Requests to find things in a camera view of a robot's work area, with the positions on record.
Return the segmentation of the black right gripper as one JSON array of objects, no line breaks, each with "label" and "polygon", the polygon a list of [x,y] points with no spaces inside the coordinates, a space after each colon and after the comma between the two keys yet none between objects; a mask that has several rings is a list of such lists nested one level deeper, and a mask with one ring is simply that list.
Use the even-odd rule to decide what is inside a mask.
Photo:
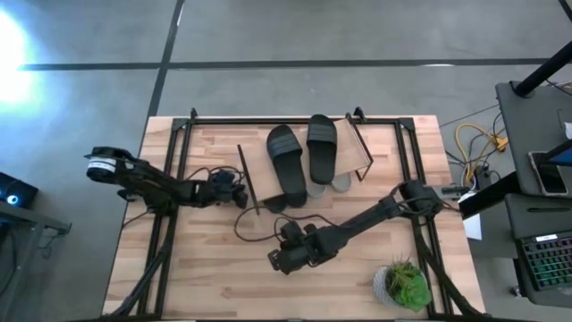
[{"label": "black right gripper", "polygon": [[339,228],[307,225],[296,235],[291,250],[272,250],[267,257],[275,271],[290,274],[304,265],[313,267],[336,257],[342,247],[343,233]]}]

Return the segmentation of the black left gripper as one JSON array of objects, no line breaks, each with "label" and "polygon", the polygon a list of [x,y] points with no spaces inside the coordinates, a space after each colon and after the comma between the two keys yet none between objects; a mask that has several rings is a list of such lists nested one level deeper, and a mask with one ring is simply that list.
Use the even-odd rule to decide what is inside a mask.
[{"label": "black left gripper", "polygon": [[198,202],[202,208],[233,201],[239,208],[248,205],[245,185],[207,182],[198,188]]}]

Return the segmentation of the wooden shelf with black frame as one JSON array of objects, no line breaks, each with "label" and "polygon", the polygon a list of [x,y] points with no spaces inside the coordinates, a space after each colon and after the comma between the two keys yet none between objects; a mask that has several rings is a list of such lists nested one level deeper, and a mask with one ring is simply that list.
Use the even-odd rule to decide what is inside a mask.
[{"label": "wooden shelf with black frame", "polygon": [[[340,175],[357,172],[364,176],[366,170],[371,167],[373,158],[368,154],[367,145],[354,120],[349,115],[331,115],[329,119],[334,122],[338,134],[335,173]],[[306,176],[306,182],[310,182],[309,152],[306,144],[308,121],[307,116],[300,116],[258,117],[248,122],[248,125],[254,128],[257,133],[252,140],[242,140],[238,144],[238,151],[253,203],[260,205],[266,199],[283,194],[273,163],[266,150],[267,136],[270,130],[278,125],[288,125],[297,137],[303,150],[300,163]]]}]

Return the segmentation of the succulent in grey patterned pot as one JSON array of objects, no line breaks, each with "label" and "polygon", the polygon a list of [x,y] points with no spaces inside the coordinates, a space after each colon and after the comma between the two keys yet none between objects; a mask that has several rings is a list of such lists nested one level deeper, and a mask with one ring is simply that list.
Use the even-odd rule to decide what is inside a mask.
[{"label": "succulent in grey patterned pot", "polygon": [[380,267],[373,276],[372,290],[375,298],[386,306],[415,313],[433,300],[425,274],[408,258]]}]

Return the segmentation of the white paper sheet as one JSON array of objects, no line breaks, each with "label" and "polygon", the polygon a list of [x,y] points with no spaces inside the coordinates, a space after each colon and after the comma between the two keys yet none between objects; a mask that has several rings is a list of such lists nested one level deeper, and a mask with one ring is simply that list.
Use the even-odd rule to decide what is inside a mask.
[{"label": "white paper sheet", "polygon": [[464,219],[463,225],[468,239],[476,241],[481,241],[483,239],[481,218],[479,214]]}]

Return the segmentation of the black diagonal bar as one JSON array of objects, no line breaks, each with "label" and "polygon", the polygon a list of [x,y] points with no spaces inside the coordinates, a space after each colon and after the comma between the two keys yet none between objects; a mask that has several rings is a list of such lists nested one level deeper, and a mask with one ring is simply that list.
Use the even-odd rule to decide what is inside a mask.
[{"label": "black diagonal bar", "polygon": [[504,200],[507,194],[522,194],[524,191],[520,186],[517,173],[513,172],[502,177],[496,183],[480,190],[475,195],[460,201],[458,209],[463,219],[475,216],[482,210],[486,210]]}]

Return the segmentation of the grey side table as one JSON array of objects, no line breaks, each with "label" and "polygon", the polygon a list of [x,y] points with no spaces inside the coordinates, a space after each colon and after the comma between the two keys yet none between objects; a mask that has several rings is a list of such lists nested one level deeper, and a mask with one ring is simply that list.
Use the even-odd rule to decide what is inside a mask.
[{"label": "grey side table", "polygon": [[56,231],[57,235],[66,235],[71,230],[72,224],[3,202],[0,202],[0,217],[22,226],[28,234],[16,251],[15,271],[11,282],[5,293],[0,296],[0,322],[8,322],[12,315],[13,303],[23,289],[24,280],[31,269],[44,231],[51,229]]}]

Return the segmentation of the black device with blue light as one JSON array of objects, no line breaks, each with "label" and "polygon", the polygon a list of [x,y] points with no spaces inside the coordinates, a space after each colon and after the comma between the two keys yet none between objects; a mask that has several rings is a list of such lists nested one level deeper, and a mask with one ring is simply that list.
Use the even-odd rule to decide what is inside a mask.
[{"label": "black device with blue light", "polygon": [[0,201],[17,208],[31,209],[38,188],[0,172]]}]

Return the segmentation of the laptop with backlit keyboard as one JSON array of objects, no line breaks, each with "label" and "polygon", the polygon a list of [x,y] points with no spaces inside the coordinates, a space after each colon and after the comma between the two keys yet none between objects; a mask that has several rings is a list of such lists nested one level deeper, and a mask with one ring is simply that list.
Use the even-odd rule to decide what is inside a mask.
[{"label": "laptop with backlit keyboard", "polygon": [[532,303],[572,309],[572,199],[504,198],[520,293]]}]

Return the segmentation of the smartphone with dark screen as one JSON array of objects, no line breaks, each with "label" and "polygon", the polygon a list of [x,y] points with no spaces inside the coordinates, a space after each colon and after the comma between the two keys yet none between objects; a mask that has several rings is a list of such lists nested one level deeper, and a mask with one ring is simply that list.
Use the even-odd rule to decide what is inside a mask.
[{"label": "smartphone with dark screen", "polygon": [[543,152],[529,152],[528,157],[540,190],[545,196],[566,196],[568,188],[565,185],[559,167],[544,163]]}]

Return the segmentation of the grey desk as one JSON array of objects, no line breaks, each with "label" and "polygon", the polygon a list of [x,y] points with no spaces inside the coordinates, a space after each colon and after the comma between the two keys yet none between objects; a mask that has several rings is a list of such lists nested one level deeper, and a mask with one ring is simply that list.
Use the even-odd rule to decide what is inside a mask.
[{"label": "grey desk", "polygon": [[541,86],[531,97],[519,97],[509,83],[497,84],[495,91],[520,190],[541,196],[528,153],[549,151],[567,140],[565,124],[572,124],[572,96]]}]

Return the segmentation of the tablet with blue screen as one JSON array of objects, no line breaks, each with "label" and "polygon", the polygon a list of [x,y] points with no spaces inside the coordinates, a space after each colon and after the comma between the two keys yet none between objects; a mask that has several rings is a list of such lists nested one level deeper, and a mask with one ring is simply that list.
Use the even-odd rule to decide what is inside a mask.
[{"label": "tablet with blue screen", "polygon": [[552,165],[572,167],[572,139],[547,152],[545,161]]}]

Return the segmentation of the black pole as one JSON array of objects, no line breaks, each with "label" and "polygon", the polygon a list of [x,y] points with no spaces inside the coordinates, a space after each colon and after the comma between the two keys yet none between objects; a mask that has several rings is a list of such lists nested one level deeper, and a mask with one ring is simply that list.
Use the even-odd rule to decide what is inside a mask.
[{"label": "black pole", "polygon": [[571,61],[572,40],[524,80],[518,84],[512,82],[513,92],[519,97],[528,97],[537,87]]}]

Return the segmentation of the black aluminium table frame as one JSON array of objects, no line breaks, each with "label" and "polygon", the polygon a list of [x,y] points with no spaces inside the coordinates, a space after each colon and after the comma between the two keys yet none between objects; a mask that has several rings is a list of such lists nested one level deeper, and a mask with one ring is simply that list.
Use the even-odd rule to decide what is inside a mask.
[{"label": "black aluminium table frame", "polygon": [[[174,117],[147,123],[140,156],[162,166],[168,150],[189,143],[183,175],[204,177],[219,165],[242,168],[238,144],[257,133],[258,117],[199,117],[180,126]],[[423,172],[431,185],[451,181],[442,136],[432,115],[354,119],[373,158],[349,191],[327,191],[299,214],[305,222],[343,222],[373,206],[406,175]],[[207,319],[393,319],[410,312],[381,304],[372,291],[374,273],[399,259],[415,259],[411,223],[396,218],[360,234],[333,260],[290,275],[272,269],[267,254],[278,245],[279,218],[265,210],[242,214],[233,205],[182,208],[175,228],[165,297],[148,296],[154,318]]]}]

